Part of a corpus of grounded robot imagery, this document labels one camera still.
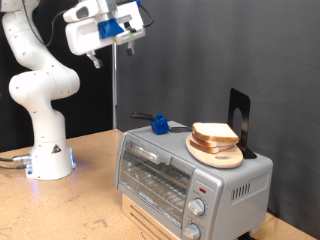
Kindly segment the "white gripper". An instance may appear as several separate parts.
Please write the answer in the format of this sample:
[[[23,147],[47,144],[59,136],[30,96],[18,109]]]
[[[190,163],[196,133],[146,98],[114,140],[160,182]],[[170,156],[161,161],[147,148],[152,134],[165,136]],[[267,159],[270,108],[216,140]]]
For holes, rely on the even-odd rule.
[[[126,53],[133,56],[134,40],[145,36],[139,1],[80,1],[65,12],[66,38],[75,55],[87,54],[96,69],[103,63],[95,50],[128,43]]]

